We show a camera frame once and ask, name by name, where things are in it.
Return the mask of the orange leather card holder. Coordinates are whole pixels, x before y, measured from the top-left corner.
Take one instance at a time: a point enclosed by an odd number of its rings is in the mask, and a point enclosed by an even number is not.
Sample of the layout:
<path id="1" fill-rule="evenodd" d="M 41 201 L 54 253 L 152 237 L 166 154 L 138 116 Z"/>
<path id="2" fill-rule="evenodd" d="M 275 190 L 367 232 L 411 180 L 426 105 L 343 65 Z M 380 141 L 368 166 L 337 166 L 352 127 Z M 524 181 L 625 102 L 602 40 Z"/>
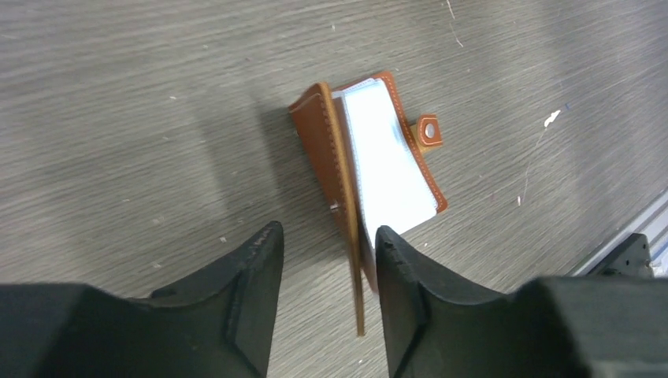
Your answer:
<path id="1" fill-rule="evenodd" d="M 364 335 L 363 287 L 378 288 L 377 229 L 403 233 L 448 206 L 425 161 L 442 146 L 439 121 L 434 114 L 409 121 L 389 71 L 340 87 L 315 83 L 288 112 L 346 239 L 355 323 Z"/>

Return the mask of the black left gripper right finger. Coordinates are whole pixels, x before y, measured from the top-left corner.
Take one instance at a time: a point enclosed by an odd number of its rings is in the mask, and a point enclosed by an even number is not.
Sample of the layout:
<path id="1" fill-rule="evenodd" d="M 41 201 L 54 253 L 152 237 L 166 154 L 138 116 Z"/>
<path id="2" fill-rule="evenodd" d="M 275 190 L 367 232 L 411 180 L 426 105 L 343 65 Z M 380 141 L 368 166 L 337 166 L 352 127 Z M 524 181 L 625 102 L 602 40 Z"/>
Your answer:
<path id="1" fill-rule="evenodd" d="M 505 294 L 377 231 L 392 377 L 664 377 L 667 281 L 543 276 Z"/>

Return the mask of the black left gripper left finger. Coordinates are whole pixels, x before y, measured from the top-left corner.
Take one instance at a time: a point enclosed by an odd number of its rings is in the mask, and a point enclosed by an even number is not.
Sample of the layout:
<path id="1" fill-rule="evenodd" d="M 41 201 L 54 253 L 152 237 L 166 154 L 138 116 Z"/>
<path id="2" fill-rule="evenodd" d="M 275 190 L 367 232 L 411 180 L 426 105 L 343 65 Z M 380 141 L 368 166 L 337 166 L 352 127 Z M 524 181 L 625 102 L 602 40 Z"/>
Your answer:
<path id="1" fill-rule="evenodd" d="M 1 287 L 4 377 L 264 377 L 284 263 L 269 222 L 146 298 L 85 283 Z"/>

